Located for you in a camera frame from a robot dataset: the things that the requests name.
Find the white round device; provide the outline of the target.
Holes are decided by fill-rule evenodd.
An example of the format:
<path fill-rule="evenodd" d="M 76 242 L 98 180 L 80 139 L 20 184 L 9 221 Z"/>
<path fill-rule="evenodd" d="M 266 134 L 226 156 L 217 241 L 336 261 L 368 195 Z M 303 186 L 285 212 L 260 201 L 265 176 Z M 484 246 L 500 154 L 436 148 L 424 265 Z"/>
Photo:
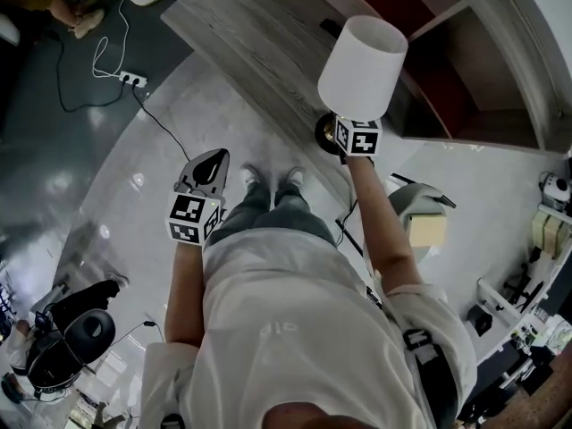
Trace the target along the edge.
<path fill-rule="evenodd" d="M 556 211 L 563 212 L 572 199 L 570 184 L 550 172 L 542 172 L 539 180 L 542 204 Z"/>

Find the person's left forearm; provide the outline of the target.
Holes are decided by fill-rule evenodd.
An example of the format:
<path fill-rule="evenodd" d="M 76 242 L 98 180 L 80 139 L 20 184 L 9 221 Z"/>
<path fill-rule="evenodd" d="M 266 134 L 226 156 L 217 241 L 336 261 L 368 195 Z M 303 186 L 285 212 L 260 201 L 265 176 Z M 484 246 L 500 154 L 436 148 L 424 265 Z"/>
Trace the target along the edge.
<path fill-rule="evenodd" d="M 205 335 L 202 248 L 178 242 L 164 321 L 166 342 L 199 348 Z"/>

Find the person's grey trousers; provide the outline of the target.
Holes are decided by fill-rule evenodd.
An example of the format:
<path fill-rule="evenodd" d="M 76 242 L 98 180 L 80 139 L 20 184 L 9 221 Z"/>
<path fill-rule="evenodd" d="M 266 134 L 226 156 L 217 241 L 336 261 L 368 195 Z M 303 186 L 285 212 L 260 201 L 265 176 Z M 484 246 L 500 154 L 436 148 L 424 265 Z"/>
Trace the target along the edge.
<path fill-rule="evenodd" d="M 335 244 L 325 222 L 311 212 L 299 185 L 282 181 L 275 192 L 273 209 L 270 209 L 270 201 L 269 188 L 255 181 L 247 188 L 243 201 L 230 211 L 221 227 L 211 233 L 206 245 L 212 246 L 233 234 L 258 228 L 302 231 Z"/>

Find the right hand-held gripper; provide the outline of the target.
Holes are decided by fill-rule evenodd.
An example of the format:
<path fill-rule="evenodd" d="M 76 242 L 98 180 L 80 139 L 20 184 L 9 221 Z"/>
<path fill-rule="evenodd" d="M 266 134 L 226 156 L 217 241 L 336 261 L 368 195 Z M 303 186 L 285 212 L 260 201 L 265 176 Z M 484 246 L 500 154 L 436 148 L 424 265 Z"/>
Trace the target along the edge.
<path fill-rule="evenodd" d="M 334 141 L 346 156 L 376 156 L 382 134 L 380 119 L 357 122 L 337 118 Z"/>

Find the stack of tan boxes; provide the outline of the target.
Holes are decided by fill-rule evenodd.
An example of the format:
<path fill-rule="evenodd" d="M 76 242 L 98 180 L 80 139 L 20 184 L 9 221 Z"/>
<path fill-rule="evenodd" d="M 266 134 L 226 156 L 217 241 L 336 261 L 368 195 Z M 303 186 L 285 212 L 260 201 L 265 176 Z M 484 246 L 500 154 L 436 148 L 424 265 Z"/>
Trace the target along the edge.
<path fill-rule="evenodd" d="M 559 218 L 538 210 L 531 224 L 532 244 L 556 258 L 570 236 L 570 225 Z"/>

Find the person's right forearm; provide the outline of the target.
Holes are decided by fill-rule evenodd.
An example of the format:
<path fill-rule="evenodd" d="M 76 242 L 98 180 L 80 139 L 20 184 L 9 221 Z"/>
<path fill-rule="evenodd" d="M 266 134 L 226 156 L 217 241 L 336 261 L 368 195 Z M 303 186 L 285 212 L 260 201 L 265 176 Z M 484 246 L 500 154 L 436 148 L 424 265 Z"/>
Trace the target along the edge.
<path fill-rule="evenodd" d="M 395 213 L 374 165 L 365 157 L 350 156 L 347 166 L 354 184 L 369 257 L 381 275 L 386 293 L 420 284 L 413 249 Z"/>

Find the tan cardboard box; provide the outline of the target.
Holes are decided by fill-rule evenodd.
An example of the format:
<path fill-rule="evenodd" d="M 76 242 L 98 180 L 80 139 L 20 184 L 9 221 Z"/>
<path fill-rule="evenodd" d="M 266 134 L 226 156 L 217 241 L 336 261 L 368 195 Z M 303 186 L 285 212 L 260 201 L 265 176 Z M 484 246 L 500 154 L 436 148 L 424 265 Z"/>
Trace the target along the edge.
<path fill-rule="evenodd" d="M 445 214 L 413 214 L 409 217 L 408 236 L 413 248 L 441 246 L 445 240 Z"/>

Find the grey wooden shelf cabinet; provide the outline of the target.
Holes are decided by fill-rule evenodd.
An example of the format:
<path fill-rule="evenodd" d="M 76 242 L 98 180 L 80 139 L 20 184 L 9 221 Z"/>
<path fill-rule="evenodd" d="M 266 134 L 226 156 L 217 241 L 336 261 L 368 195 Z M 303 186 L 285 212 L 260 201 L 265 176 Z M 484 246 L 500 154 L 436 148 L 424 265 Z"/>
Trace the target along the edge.
<path fill-rule="evenodd" d="M 407 37 L 401 137 L 572 154 L 572 0 L 325 1 Z"/>

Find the black box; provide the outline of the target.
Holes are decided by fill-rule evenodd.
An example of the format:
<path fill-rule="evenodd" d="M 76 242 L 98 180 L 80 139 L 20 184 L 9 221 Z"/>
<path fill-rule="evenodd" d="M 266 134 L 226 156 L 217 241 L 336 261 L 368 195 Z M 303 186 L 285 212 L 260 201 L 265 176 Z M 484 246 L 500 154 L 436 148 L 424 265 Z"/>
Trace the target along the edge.
<path fill-rule="evenodd" d="M 467 321 L 479 337 L 482 337 L 492 327 L 492 315 L 477 304 L 468 310 Z"/>

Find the person's white shirt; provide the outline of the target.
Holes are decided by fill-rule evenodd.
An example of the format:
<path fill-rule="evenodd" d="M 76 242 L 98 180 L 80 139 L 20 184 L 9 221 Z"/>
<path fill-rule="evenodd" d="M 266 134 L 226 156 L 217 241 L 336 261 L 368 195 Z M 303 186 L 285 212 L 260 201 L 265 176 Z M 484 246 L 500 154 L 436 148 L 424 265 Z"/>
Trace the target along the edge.
<path fill-rule="evenodd" d="M 379 429 L 425 429 L 401 322 L 442 347 L 460 400 L 475 386 L 468 332 L 433 285 L 401 286 L 379 308 L 333 245 L 287 229 L 236 233 L 204 260 L 205 337 L 200 347 L 148 346 L 139 429 L 169 415 L 185 429 L 260 429 L 290 402 Z"/>

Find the person's left white shoe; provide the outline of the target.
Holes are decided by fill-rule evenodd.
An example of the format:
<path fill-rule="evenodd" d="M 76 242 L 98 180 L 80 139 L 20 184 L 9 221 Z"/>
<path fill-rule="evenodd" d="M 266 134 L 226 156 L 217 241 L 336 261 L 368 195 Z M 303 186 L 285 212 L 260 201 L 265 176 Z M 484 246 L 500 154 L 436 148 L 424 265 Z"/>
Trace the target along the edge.
<path fill-rule="evenodd" d="M 252 164 L 244 164 L 240 170 L 240 177 L 245 188 L 253 184 L 264 184 L 265 176 Z"/>

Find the grey round shell chair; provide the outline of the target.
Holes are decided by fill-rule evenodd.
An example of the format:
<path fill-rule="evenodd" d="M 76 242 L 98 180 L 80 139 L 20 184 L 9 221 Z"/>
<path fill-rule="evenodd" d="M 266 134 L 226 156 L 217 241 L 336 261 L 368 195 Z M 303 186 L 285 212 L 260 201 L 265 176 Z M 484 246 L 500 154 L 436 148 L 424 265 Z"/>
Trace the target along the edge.
<path fill-rule="evenodd" d="M 447 217 L 446 209 L 456 208 L 456 205 L 439 189 L 423 183 L 410 181 L 407 181 L 405 185 L 392 192 L 389 195 L 389 200 L 400 219 L 408 241 L 408 223 L 411 215 L 443 214 Z M 441 246 L 432 246 L 430 248 L 412 247 L 416 262 L 419 264 L 432 252 L 438 251 L 440 247 Z"/>

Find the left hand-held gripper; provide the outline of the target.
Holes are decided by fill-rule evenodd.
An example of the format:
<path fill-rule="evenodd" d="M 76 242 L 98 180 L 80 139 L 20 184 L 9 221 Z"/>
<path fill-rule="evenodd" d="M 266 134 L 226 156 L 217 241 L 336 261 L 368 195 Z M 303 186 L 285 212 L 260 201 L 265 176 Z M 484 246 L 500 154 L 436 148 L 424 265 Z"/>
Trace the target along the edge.
<path fill-rule="evenodd" d="M 229 150 L 219 148 L 205 152 L 185 165 L 180 175 L 180 191 L 188 192 L 170 194 L 164 220 L 171 240 L 204 246 L 221 224 L 222 194 L 230 159 Z"/>

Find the white table lamp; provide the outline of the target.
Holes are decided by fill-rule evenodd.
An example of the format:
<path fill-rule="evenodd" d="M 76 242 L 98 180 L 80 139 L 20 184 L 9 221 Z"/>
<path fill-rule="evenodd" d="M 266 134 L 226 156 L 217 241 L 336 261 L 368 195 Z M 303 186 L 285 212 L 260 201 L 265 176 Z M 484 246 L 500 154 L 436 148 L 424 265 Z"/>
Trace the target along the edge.
<path fill-rule="evenodd" d="M 408 51 L 408 40 L 381 18 L 349 18 L 317 82 L 335 117 L 357 122 L 386 114 Z"/>

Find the grey wooden desk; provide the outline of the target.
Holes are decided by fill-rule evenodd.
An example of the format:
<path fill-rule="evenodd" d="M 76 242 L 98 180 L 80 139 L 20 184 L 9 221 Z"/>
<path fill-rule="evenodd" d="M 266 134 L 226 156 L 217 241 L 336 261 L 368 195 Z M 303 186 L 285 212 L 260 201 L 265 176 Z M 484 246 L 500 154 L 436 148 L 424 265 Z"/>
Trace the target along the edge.
<path fill-rule="evenodd" d="M 257 114 L 347 205 L 349 176 L 316 143 L 315 126 L 329 109 L 317 82 L 335 38 L 320 24 L 343 25 L 354 15 L 375 16 L 365 0 L 178 0 L 162 19 L 218 68 Z"/>

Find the white frame work table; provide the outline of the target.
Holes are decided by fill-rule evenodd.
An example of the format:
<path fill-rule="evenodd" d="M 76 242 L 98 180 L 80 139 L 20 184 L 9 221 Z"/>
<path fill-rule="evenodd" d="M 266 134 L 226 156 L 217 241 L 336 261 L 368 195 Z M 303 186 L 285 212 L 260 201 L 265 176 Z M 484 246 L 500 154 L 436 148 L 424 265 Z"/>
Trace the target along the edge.
<path fill-rule="evenodd" d="M 561 273 L 564 264 L 572 255 L 572 236 L 565 242 L 560 255 L 552 259 L 551 255 L 542 252 L 539 260 L 533 264 L 529 275 L 530 283 L 526 292 L 534 296 L 526 308 L 519 307 L 522 302 L 512 305 L 493 286 L 481 278 L 477 282 L 478 306 L 492 315 L 492 327 L 482 336 L 473 337 L 477 364 L 480 366 L 509 341 L 513 332 L 518 331 L 529 318 L 529 314 L 541 301 L 548 298 L 548 291 Z"/>

